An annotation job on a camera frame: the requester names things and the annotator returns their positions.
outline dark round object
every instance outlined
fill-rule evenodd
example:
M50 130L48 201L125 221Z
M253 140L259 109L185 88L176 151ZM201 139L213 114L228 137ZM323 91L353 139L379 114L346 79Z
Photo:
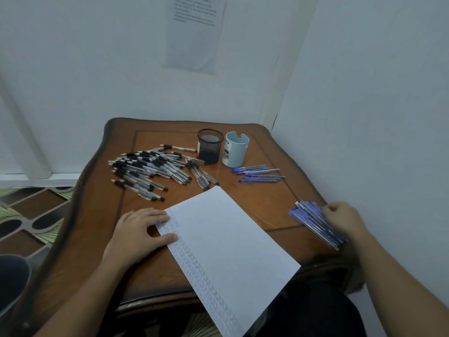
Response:
M8 234L14 232L19 229L22 225L22 221L18 219L3 221L0 223L0 238L7 236Z
M13 307L31 278L31 266L20 255L0 255L0 318Z
M224 139L220 131L203 129L198 131L198 158L204 164L215 164L220 157L221 142Z

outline mesh pen cup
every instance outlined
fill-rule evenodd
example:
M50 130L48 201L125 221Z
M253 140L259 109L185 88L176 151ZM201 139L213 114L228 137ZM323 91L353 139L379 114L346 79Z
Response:
M220 157L221 142L223 134L213 129L203 129L198 131L197 157L204 161L204 164L215 164Z

